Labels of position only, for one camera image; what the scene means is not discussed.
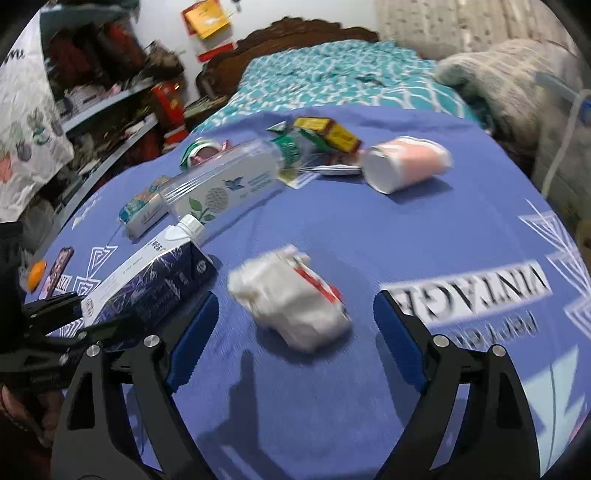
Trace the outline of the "person's right hand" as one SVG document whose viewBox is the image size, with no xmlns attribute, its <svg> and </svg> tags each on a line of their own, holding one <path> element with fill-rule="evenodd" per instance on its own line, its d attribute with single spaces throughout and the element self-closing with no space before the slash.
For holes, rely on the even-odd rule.
<svg viewBox="0 0 591 480">
<path fill-rule="evenodd" d="M 43 447 L 54 443 L 63 403 L 61 391 L 34 394 L 26 399 L 1 385 L 1 414 L 21 430 L 33 433 Z"/>
</svg>

